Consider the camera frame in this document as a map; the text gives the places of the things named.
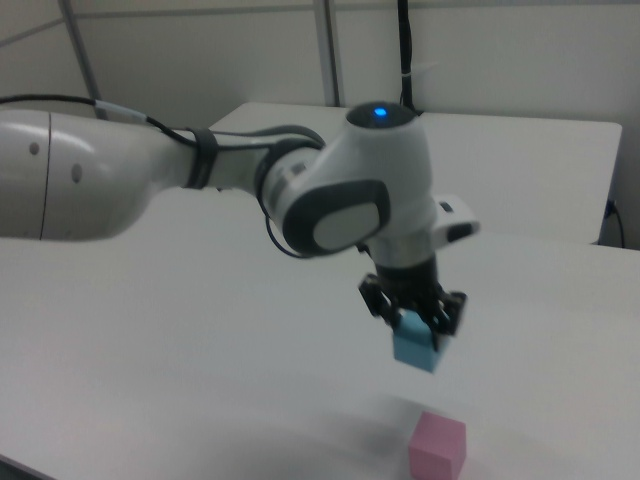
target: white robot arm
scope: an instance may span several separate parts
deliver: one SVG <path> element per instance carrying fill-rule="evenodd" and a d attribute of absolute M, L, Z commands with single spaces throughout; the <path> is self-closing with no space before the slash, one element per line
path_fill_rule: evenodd
<path fill-rule="evenodd" d="M 365 277 L 360 291 L 374 316 L 395 328 L 401 311 L 417 312 L 435 350 L 440 335 L 455 333 L 466 297 L 440 287 L 435 250 L 479 224 L 457 197 L 431 196 L 426 135 L 413 112 L 384 102 L 361 105 L 327 146 L 291 126 L 245 135 L 163 126 L 162 133 L 0 111 L 0 236 L 107 238 L 135 222 L 163 189 L 242 189 L 257 198 L 293 255 L 353 246 L 368 253 L 377 275 Z"/>

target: white table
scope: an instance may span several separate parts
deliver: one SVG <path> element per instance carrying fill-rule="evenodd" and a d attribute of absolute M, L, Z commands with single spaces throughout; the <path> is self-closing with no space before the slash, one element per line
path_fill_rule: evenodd
<path fill-rule="evenodd" d="M 296 261 L 255 200 L 168 191 L 118 238 L 0 241 L 0 454 L 57 480 L 408 480 L 419 412 L 461 480 L 635 480 L 640 256 L 483 232 L 435 376 L 392 359 L 355 251 Z"/>
<path fill-rule="evenodd" d="M 219 130 L 308 126 L 326 140 L 346 109 L 246 103 Z M 598 240 L 620 125 L 425 113 L 435 193 L 455 193 L 484 229 L 554 240 Z"/>

